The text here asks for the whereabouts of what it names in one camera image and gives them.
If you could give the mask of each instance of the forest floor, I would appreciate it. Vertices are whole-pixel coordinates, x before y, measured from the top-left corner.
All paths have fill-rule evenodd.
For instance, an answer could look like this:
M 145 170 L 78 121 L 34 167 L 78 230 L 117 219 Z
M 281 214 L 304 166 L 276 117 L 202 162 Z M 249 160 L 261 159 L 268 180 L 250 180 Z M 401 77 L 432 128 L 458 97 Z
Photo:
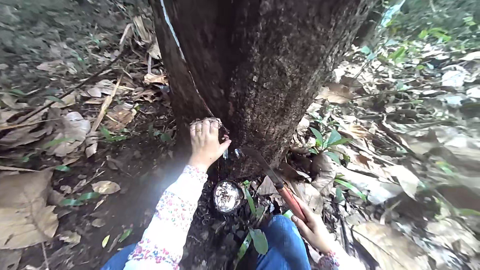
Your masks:
M 0 207 L 32 223 L 2 228 L 0 262 L 8 263 L 0 269 L 45 269 L 46 261 L 56 270 L 98 269 L 140 240 L 174 180 L 167 172 L 182 169 L 151 11 L 142 2 L 66 0 L 0 11 Z M 375 52 L 384 58 L 354 48 L 280 166 L 287 186 L 371 269 L 410 260 L 423 269 L 477 265 L 480 56 L 429 46 L 418 44 L 421 54 L 402 62 L 388 56 L 398 43 Z M 37 172 L 47 168 L 53 175 Z M 181 269 L 231 269 L 252 224 L 246 202 L 234 215 L 215 210 L 215 175 Z M 264 213 L 285 211 L 268 177 L 248 189 Z M 311 247 L 309 255 L 318 260 Z

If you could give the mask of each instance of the floral sleeve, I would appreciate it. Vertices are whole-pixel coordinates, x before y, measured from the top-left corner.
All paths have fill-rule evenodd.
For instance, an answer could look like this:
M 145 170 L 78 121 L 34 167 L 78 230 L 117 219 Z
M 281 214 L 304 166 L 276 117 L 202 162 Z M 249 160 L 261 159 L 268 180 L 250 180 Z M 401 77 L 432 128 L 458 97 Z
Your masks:
M 357 258 L 349 256 L 338 242 L 331 252 L 320 258 L 318 265 L 321 270 L 365 270 L 365 266 Z
M 124 270 L 179 269 L 183 246 L 207 175 L 192 166 L 160 198 L 142 240 Z

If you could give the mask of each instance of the woman's right hand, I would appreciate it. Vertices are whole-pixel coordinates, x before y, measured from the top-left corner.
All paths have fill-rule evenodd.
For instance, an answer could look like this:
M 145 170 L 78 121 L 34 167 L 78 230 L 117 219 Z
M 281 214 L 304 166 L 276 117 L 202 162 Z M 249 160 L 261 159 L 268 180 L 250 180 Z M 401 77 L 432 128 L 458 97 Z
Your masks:
M 304 223 L 296 216 L 292 216 L 292 221 L 298 227 L 300 234 L 303 235 L 313 247 L 317 248 L 324 254 L 328 254 L 332 251 L 332 247 L 335 245 L 335 240 L 330 235 L 325 227 L 321 215 L 314 214 L 310 207 L 305 204 L 300 198 L 293 195 L 295 200 L 300 205 L 300 208 L 307 218 L 307 222 Z

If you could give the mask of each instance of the tree bark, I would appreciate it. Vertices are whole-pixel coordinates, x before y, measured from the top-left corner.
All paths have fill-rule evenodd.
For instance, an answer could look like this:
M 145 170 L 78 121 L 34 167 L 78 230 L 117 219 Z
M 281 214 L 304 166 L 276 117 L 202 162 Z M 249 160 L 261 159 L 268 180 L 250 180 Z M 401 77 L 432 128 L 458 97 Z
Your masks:
M 376 0 L 151 0 L 180 136 L 215 116 L 277 166 Z M 259 173 L 235 162 L 235 177 Z

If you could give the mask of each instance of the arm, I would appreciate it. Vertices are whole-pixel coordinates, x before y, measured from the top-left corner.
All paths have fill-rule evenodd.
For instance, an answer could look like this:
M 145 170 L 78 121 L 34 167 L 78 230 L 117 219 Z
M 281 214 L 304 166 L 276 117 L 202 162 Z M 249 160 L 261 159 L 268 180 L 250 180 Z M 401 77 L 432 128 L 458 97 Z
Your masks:
M 340 243 L 335 241 L 325 227 L 320 215 L 316 215 L 312 210 L 297 196 L 294 198 L 299 203 L 303 214 L 307 218 L 304 223 L 296 216 L 292 216 L 292 221 L 298 227 L 300 233 L 315 248 L 323 253 L 318 261 L 322 270 L 365 270 L 365 266 L 356 258 L 349 256 L 342 248 Z
M 208 167 L 231 141 L 218 142 L 219 120 L 191 125 L 192 156 L 183 173 L 160 198 L 142 240 L 129 255 L 124 270 L 178 269 L 183 246 L 207 180 Z

